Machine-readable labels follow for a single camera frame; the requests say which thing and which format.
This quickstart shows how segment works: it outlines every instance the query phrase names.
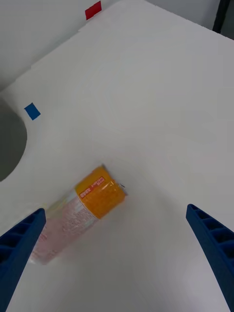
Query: white wall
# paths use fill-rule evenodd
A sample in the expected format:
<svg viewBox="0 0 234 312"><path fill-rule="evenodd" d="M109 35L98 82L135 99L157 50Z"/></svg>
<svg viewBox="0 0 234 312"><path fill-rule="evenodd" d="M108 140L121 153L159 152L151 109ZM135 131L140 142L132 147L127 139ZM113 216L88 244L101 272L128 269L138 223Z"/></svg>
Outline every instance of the white wall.
<svg viewBox="0 0 234 312"><path fill-rule="evenodd" d="M1 0L0 90L85 24L84 11L97 0ZM116 0L102 0L103 8ZM212 28L219 0L150 0Z"/></svg>

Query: cylindrical package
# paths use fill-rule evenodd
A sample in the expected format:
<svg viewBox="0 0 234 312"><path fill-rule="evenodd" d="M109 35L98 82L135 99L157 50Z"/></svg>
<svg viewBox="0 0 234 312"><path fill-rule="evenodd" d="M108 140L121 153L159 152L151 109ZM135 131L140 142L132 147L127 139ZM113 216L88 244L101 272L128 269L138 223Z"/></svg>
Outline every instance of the cylindrical package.
<svg viewBox="0 0 234 312"><path fill-rule="evenodd" d="M46 211L47 221L31 260L48 263L124 198L122 187L103 166L97 167Z"/></svg>

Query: blue tape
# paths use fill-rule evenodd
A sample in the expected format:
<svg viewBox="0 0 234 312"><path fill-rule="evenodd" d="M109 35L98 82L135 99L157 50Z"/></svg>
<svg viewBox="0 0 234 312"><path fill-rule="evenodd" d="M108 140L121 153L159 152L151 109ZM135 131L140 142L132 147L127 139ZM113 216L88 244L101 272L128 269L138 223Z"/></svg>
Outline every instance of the blue tape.
<svg viewBox="0 0 234 312"><path fill-rule="evenodd" d="M24 108L26 110L26 112L28 113L29 117L31 118L31 120L36 119L38 116L40 116L40 112L39 110L36 108L36 106L31 103L28 106L26 106Z"/></svg>

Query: white table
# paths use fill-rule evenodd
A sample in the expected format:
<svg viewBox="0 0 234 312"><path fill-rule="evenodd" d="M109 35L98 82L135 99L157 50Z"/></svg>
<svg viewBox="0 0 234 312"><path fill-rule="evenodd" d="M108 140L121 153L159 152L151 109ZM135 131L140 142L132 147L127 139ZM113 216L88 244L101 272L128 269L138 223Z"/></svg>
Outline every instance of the white table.
<svg viewBox="0 0 234 312"><path fill-rule="evenodd" d="M8 311L229 310L185 213L234 230L233 55L230 39L123 0L3 91L28 143L0 184L1 234L102 162L129 193L61 257L27 264Z"/></svg>

